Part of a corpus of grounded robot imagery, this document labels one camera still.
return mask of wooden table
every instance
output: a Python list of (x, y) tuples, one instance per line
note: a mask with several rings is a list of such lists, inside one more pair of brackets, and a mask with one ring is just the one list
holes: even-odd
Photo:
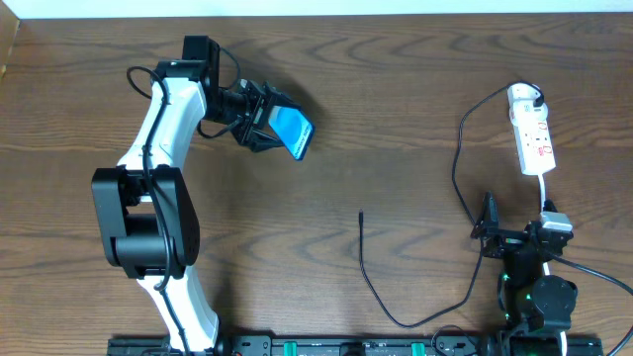
[[(413, 322), (460, 301), (479, 244), (450, 182), (462, 115), (519, 78), (540, 85), (558, 167), (548, 195), (575, 224), (565, 257), (633, 284), (633, 17), (385, 16), (25, 21), (0, 86), (0, 349), (103, 354), (113, 334), (166, 329), (103, 253), (90, 191), (134, 140), (147, 101), (128, 66), (180, 56), (187, 34), (229, 48), (316, 124), (306, 159), (195, 136), (185, 178), (201, 223), (196, 266), (226, 328), (278, 335), (490, 331), (500, 263), (485, 259), (462, 308), (416, 330), (391, 324), (358, 269), (359, 208), (378, 292)], [(222, 83), (234, 76), (222, 58)], [(208, 124), (209, 131), (217, 129)], [(503, 95), (465, 129), (458, 181), (475, 214), (537, 219)], [(560, 264), (580, 289), (572, 333), (610, 349), (633, 322), (615, 286)], [(622, 354), (633, 354), (629, 345)]]

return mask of small robot arm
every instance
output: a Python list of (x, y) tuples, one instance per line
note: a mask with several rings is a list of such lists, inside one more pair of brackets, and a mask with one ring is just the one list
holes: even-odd
[[(205, 137), (231, 133), (254, 152), (286, 146), (296, 160), (303, 159), (314, 132), (301, 106), (268, 83), (240, 80), (237, 91), (219, 87), (220, 52), (208, 37), (188, 36), (182, 59), (161, 61), (155, 70), (146, 70), (152, 72), (151, 103), (138, 136), (115, 168), (99, 168), (92, 179), (106, 258), (150, 294), (169, 329), (171, 347), (192, 352), (214, 348), (219, 327), (194, 267), (200, 226), (182, 176), (194, 131), (200, 131), (201, 120), (210, 120), (226, 127)], [(262, 130), (266, 125), (277, 137)], [(156, 202), (149, 186), (154, 187)], [(142, 203), (158, 205), (164, 225), (156, 214), (131, 214), (127, 209)], [(170, 248), (163, 240), (165, 231)], [(154, 286), (163, 278), (169, 280), (159, 292)]]

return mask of electrical outlet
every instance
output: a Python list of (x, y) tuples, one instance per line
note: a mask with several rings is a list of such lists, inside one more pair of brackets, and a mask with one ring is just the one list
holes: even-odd
[(525, 175), (543, 174), (556, 167), (547, 125), (547, 104), (534, 107), (539, 95), (526, 84), (514, 84), (507, 89), (510, 121), (514, 126), (521, 172)]

